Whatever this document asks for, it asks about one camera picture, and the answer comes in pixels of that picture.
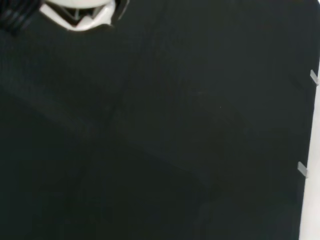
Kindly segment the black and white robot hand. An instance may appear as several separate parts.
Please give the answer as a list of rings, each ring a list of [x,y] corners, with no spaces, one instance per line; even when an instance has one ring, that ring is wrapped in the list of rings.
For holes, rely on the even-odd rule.
[[[16,35],[41,13],[66,30],[85,32],[102,25],[112,26],[122,18],[129,3],[129,0],[2,0],[0,29]]]

